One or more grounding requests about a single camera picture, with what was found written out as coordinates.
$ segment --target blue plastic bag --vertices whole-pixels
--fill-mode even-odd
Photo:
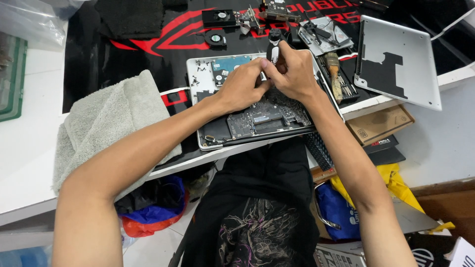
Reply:
[[[185,187],[180,177],[178,176],[165,176],[160,178],[163,183],[168,186],[172,186],[176,190],[177,202],[180,206],[177,208],[162,208],[159,206],[148,206],[146,208],[136,210],[132,213],[122,213],[120,216],[127,217],[141,224],[151,224],[164,220],[171,219],[178,216],[185,208]]]
[[[358,212],[332,188],[330,183],[318,187],[318,206],[324,219],[342,227],[341,230],[337,230],[325,225],[333,240],[361,239]]]

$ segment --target green tray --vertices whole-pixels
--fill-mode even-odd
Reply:
[[[21,116],[27,47],[27,41],[0,32],[0,57],[8,59],[0,70],[0,122]]]

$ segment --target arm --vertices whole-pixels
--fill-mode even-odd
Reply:
[[[254,88],[260,60],[231,72],[215,95],[122,138],[75,169],[59,192],[52,265],[122,266],[116,196],[205,123],[259,101],[270,87]]]
[[[358,210],[368,266],[416,267],[386,185],[327,95],[318,87],[311,53],[293,50],[285,42],[279,45],[287,67],[278,66],[277,70],[271,63],[262,62],[264,71],[280,91],[300,101],[310,113]]]

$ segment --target person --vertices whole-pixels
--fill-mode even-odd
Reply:
[[[358,210],[367,266],[417,267],[381,176],[314,79],[311,53],[279,46],[277,66],[264,58],[241,65],[213,96],[75,169],[58,197],[52,266],[122,266],[116,196],[204,124],[249,107],[275,85],[305,106],[324,140]],[[269,79],[255,88],[262,71]],[[301,137],[229,157],[196,209],[182,266],[315,266],[312,193]]]

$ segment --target clear plastic bag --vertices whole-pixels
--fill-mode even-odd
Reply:
[[[0,31],[34,43],[37,48],[61,50],[66,43],[64,23],[84,1],[45,1],[48,3],[0,0]]]

